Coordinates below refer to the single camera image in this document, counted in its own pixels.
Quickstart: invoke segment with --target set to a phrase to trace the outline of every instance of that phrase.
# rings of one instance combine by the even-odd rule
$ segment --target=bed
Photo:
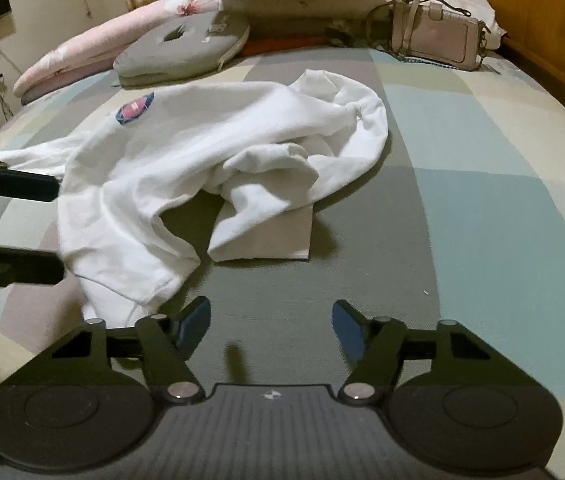
[[[202,258],[162,311],[210,298],[212,325],[189,361],[203,386],[339,386],[348,368],[330,312],[345,298],[412,328],[459,320],[547,386],[565,417],[565,107],[498,54],[460,72],[320,46],[237,59],[206,80],[289,84],[306,69],[376,91],[391,141],[373,170],[316,204],[308,262],[213,264],[216,196],[163,215]],[[114,72],[84,78],[25,106],[0,149],[66,136],[146,93]],[[56,250],[55,218],[54,203],[0,198],[0,245]],[[0,290],[0,380],[79,324],[83,302],[72,276]],[[549,468],[565,478],[565,423]]]

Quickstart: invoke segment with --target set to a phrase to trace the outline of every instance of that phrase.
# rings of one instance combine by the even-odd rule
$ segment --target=logo emblem
[[[153,92],[143,97],[139,97],[138,99],[134,99],[132,102],[120,107],[120,110],[116,113],[116,119],[120,124],[131,123],[131,121],[138,119],[141,115],[143,115],[143,113],[145,113],[147,108],[151,106],[153,100]]]

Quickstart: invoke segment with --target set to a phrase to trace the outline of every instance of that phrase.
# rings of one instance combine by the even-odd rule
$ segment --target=cushion hole
[[[182,27],[178,27],[172,30],[168,35],[165,36],[165,41],[174,41],[178,38],[182,38]]]

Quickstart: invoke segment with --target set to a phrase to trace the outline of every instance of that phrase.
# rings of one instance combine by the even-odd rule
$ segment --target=circular pad
[[[0,462],[41,473],[80,470],[130,449],[149,430],[149,392],[114,385],[0,385]]]
[[[222,68],[249,37],[246,16],[204,12],[174,18],[123,51],[114,70],[123,86],[152,86]]]
[[[419,380],[397,388],[387,409],[399,442],[418,458],[468,476],[514,473],[549,460],[562,413],[543,387]]]

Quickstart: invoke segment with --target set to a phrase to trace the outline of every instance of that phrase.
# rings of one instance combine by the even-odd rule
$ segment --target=pink handbag
[[[383,24],[379,27],[374,22],[381,9],[387,9],[388,13],[381,17]],[[472,18],[469,10],[452,7],[444,0],[394,0],[382,4],[367,15],[365,29],[371,47],[401,61],[435,62],[461,70],[477,70],[487,54],[485,33],[489,29],[485,22]],[[381,38],[372,38],[372,31],[378,30],[383,31]]]

